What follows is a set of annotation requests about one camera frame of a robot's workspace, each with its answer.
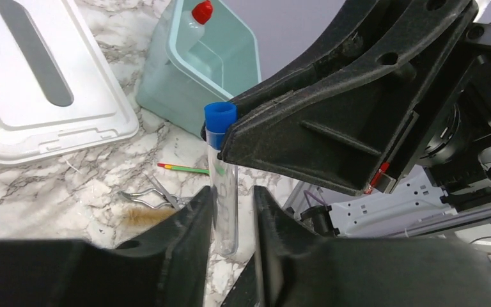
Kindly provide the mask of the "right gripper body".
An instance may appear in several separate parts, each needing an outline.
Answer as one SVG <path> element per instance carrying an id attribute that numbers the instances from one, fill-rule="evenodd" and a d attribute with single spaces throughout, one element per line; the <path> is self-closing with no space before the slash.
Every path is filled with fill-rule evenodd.
<path id="1" fill-rule="evenodd" d="M 464 33 L 373 188 L 391 193 L 415 165 L 451 198 L 491 191 L 491 23 L 473 23 Z"/>

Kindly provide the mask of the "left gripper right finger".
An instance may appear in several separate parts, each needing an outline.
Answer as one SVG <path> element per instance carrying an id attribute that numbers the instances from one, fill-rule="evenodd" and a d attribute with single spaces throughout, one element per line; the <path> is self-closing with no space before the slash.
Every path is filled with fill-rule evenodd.
<path id="1" fill-rule="evenodd" d="M 256 250 L 224 306 L 491 306 L 470 245 L 438 238 L 323 237 L 253 189 Z"/>

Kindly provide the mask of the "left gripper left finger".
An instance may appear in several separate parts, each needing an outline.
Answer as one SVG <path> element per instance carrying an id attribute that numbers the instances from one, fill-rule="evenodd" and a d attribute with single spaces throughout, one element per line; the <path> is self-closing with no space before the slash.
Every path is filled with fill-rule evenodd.
<path id="1" fill-rule="evenodd" d="M 84 240 L 0 240 L 0 306 L 201 306 L 212 227 L 203 187 L 114 249 Z"/>

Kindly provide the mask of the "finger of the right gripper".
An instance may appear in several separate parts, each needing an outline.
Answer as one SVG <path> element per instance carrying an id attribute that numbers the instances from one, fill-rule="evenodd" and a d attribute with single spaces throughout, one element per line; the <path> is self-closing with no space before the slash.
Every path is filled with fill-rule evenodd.
<path id="1" fill-rule="evenodd" d="M 233 97 L 238 123 L 401 123 L 403 3 L 346 1 L 313 45 Z"/>
<path id="2" fill-rule="evenodd" d="M 450 54 L 478 13 L 475 1 L 403 3 L 401 123 L 234 123 L 224 161 L 361 195 L 395 157 L 414 125 L 417 105 L 449 66 Z"/>

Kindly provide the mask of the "metal wire tongs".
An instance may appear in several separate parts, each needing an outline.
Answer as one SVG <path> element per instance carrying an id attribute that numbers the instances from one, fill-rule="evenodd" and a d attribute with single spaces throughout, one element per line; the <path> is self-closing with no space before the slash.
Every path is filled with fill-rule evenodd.
<path id="1" fill-rule="evenodd" d="M 180 209 L 184 208 L 184 206 L 186 206 L 192 200 L 192 196 L 179 196 L 177 194 L 173 194 L 173 195 L 175 195 L 178 198 L 178 204 L 180 206 Z M 164 203 L 165 201 L 163 200 L 161 195 L 155 190 L 155 188 L 152 186 L 151 183 L 150 186 L 143 191 L 137 191 L 133 193 L 126 192 L 126 191 L 118 191 L 118 196 L 132 203 L 143 205 L 149 209 L 161 209 L 163 207 L 168 207 L 173 209 L 173 207 Z"/>

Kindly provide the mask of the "blue capped test tube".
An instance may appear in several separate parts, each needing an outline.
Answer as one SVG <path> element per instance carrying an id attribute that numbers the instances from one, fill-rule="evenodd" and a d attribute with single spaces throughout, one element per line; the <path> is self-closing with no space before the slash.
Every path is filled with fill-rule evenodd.
<path id="1" fill-rule="evenodd" d="M 231 102 L 214 102 L 205 106 L 204 112 L 215 251 L 228 257 L 238 249 L 237 166 L 220 160 L 218 155 L 227 130 L 237 120 L 237 108 Z"/>

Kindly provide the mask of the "red capped squeeze bottle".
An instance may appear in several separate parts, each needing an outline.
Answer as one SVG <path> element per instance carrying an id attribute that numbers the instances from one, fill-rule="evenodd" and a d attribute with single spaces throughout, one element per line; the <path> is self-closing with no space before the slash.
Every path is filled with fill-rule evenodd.
<path id="1" fill-rule="evenodd" d="M 176 51 L 184 55 L 205 34 L 205 24 L 211 19 L 214 7 L 210 1 L 198 3 L 192 10 L 182 12 L 176 38 Z"/>

